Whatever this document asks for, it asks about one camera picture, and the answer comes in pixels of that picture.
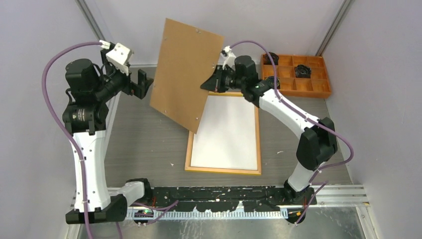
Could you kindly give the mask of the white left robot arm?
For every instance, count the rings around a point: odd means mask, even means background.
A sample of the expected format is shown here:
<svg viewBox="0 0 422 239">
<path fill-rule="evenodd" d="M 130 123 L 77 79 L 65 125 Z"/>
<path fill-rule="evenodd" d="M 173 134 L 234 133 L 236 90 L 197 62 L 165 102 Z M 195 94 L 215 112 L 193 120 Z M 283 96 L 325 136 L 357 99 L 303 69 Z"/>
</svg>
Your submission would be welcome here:
<svg viewBox="0 0 422 239">
<path fill-rule="evenodd" d="M 121 222 L 133 202 L 147 206 L 153 194 L 146 179 L 128 180 L 112 193 L 105 177 L 107 102 L 119 93 L 145 98 L 153 79 L 138 71 L 132 82 L 129 59 L 133 52 L 120 43 L 102 41 L 101 66 L 78 59 L 66 66 L 69 103 L 62 115 L 74 151 L 77 196 L 68 224 Z"/>
</svg>

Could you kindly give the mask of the brown fibreboard backing board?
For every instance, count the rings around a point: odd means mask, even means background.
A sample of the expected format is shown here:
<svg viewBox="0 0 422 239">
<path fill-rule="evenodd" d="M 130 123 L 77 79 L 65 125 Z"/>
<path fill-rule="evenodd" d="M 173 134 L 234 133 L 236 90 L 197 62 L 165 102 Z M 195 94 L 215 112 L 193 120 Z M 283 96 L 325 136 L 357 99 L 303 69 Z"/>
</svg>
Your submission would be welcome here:
<svg viewBox="0 0 422 239">
<path fill-rule="evenodd" d="M 196 133 L 208 91 L 200 88 L 214 72 L 224 37 L 166 19 L 150 106 Z"/>
</svg>

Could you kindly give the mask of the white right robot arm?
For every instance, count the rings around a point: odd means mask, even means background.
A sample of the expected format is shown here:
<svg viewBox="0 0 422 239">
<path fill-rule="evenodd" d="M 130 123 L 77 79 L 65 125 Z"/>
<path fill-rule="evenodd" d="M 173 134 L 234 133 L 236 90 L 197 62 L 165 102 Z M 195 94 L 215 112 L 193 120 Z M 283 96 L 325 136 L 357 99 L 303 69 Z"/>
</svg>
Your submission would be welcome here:
<svg viewBox="0 0 422 239">
<path fill-rule="evenodd" d="M 248 102 L 270 113 L 295 134 L 299 140 L 296 151 L 298 163 L 285 181 L 283 193 L 290 204 L 301 201 L 314 173 L 338 150 L 333 121 L 328 117 L 319 119 L 310 115 L 281 96 L 273 84 L 259 78 L 250 56 L 236 57 L 234 67 L 217 65 L 200 88 L 215 93 L 240 90 Z"/>
</svg>

